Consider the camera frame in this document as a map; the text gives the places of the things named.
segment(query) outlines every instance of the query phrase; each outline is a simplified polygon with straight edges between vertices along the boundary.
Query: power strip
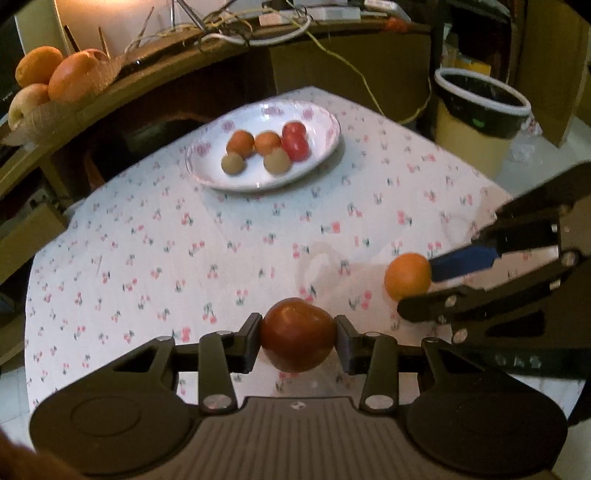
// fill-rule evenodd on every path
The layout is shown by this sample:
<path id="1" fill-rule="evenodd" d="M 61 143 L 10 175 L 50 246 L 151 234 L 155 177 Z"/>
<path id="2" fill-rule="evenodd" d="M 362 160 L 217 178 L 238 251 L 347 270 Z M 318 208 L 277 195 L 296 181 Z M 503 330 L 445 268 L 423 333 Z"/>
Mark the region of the power strip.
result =
<path id="1" fill-rule="evenodd" d="M 307 13 L 314 20 L 359 20 L 361 11 L 357 7 L 311 7 L 306 9 Z M 259 16 L 259 22 L 262 27 L 270 25 L 290 24 L 290 18 L 297 18 L 298 13 L 293 10 L 283 10 L 281 15 L 270 13 Z"/>

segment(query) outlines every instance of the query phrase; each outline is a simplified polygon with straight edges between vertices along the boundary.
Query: tablecloth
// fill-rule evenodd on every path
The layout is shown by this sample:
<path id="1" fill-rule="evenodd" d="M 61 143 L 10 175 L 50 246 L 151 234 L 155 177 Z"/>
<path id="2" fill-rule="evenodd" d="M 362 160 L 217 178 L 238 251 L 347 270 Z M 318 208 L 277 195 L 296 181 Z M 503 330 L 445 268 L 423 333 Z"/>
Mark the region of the tablecloth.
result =
<path id="1" fill-rule="evenodd" d="M 385 267 L 403 252 L 432 257 L 468 242 L 508 194 L 430 141 L 348 100 L 313 87 L 283 97 L 324 106 L 341 124 L 336 152 L 314 173 L 261 195 L 210 190 L 187 173 L 185 153 L 195 140 L 189 133 L 95 191 L 68 230 L 35 256 L 25 332 L 31 409 L 156 336 L 189 343 L 238 330 L 250 312 L 264 314 L 285 297 L 345 314 L 358 331 L 389 333 L 399 343 L 449 339 L 448 327 L 397 315 L 383 288 Z M 498 284 L 555 254 L 509 255 L 464 281 Z M 232 378 L 239 399 L 357 400 L 363 385 L 342 372 L 334 352 L 300 375 L 277 371 L 261 352 L 251 374 Z M 195 402 L 196 382 L 197 374 L 181 374 L 178 394 Z M 529 382 L 566 412 L 582 388 Z M 417 395 L 415 376 L 403 374 L 401 402 Z"/>

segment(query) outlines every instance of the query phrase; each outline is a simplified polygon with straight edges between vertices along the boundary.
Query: tomato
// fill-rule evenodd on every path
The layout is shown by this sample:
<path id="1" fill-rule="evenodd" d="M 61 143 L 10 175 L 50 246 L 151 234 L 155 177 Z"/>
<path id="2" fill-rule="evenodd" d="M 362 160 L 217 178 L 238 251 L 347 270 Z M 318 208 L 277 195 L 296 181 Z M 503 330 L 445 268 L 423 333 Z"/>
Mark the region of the tomato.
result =
<path id="1" fill-rule="evenodd" d="M 306 127 L 302 122 L 287 122 L 285 125 L 283 125 L 281 136 L 285 137 L 289 134 L 298 134 L 305 138 Z"/>
<path id="2" fill-rule="evenodd" d="M 287 152 L 291 161 L 303 161 L 310 156 L 310 146 L 305 137 L 288 134 L 283 137 L 283 150 Z"/>
<path id="3" fill-rule="evenodd" d="M 336 342 L 336 322 L 302 299 L 275 303 L 261 323 L 261 346 L 282 372 L 305 372 L 320 365 Z"/>

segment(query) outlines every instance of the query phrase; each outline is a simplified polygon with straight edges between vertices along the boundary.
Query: yellow cable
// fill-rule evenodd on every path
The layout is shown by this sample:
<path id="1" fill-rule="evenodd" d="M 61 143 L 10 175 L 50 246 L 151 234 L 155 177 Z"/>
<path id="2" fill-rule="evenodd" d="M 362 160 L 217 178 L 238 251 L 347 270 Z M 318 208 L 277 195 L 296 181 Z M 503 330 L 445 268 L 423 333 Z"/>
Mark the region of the yellow cable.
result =
<path id="1" fill-rule="evenodd" d="M 220 25 L 226 23 L 228 20 L 231 20 L 232 18 L 237 18 L 240 15 L 246 15 L 249 13 L 255 13 L 255 12 L 264 12 L 264 11 L 268 11 L 268 12 L 275 12 L 275 13 L 279 13 L 277 10 L 275 10 L 274 8 L 264 8 L 264 9 L 250 9 L 250 10 L 244 10 L 241 12 L 237 12 L 237 13 L 233 13 L 228 15 L 227 17 L 224 17 L 224 19 L 216 22 L 216 23 L 211 23 L 210 25 L 212 27 L 219 27 Z M 297 23 L 295 20 L 290 20 L 290 22 L 295 25 L 296 27 L 300 27 L 300 24 Z M 371 91 L 371 88 L 369 87 L 369 83 L 367 81 L 367 79 L 365 78 L 365 75 L 363 75 L 363 73 L 361 73 L 359 71 L 359 69 L 353 65 L 349 60 L 347 60 L 346 58 L 344 58 L 343 56 L 339 55 L 338 53 L 329 50 L 328 48 L 326 48 L 322 43 L 320 43 L 320 41 L 313 35 L 311 34 L 309 31 L 306 31 L 306 35 L 308 35 L 311 40 L 316 44 L 316 46 L 318 46 L 319 49 L 321 49 L 323 52 L 325 52 L 327 55 L 330 55 L 331 57 L 334 57 L 338 60 L 340 60 L 341 62 L 343 62 L 345 65 L 347 65 L 351 70 L 353 70 L 357 75 L 359 75 L 361 77 L 361 79 L 363 80 L 363 84 L 365 85 L 365 89 L 368 91 L 369 96 L 372 99 L 372 102 L 374 103 L 374 105 L 376 106 L 376 108 L 378 109 L 378 112 L 381 113 L 381 115 L 386 116 L 384 114 L 384 111 L 382 110 L 382 108 L 380 107 L 378 100 L 376 99 L 374 93 Z M 405 124 L 409 124 L 410 122 L 414 121 L 421 113 L 424 112 L 425 108 L 427 108 L 427 105 L 429 103 L 429 100 L 431 99 L 431 95 L 433 92 L 433 89 L 431 87 L 431 79 L 429 78 L 429 76 L 427 76 L 427 84 L 429 87 L 429 94 L 427 95 L 427 99 L 425 100 L 425 102 L 414 112 L 414 114 L 412 114 L 411 116 L 409 116 L 408 118 L 405 118 L 403 120 L 400 120 L 399 124 L 401 125 L 405 125 Z"/>

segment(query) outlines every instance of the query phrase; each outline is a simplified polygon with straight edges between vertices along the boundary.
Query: black trash bag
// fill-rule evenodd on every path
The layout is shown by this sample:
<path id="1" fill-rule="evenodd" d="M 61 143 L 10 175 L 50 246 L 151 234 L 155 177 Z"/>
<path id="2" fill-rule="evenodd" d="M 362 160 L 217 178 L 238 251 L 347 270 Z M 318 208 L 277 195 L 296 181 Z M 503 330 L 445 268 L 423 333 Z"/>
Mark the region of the black trash bag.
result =
<path id="1" fill-rule="evenodd" d="M 462 73 L 448 72 L 442 72 L 441 77 L 456 87 L 483 99 L 514 107 L 526 106 L 520 98 L 511 92 L 486 80 Z M 437 84 L 437 94 L 452 116 L 491 137 L 513 139 L 530 115 L 529 112 L 523 115 L 513 115 L 497 111 L 494 108 L 487 108 L 457 96 L 440 84 Z"/>

